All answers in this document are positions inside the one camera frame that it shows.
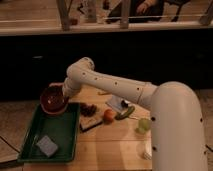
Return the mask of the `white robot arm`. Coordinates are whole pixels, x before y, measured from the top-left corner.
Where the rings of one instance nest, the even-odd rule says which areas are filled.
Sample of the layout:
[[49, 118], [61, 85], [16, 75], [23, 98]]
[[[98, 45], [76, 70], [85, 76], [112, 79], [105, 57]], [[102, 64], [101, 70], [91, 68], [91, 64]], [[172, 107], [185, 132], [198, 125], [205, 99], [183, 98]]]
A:
[[83, 57], [66, 70], [63, 94], [72, 97], [84, 84], [102, 89], [150, 111], [153, 171], [208, 171], [201, 105], [187, 85], [102, 74]]

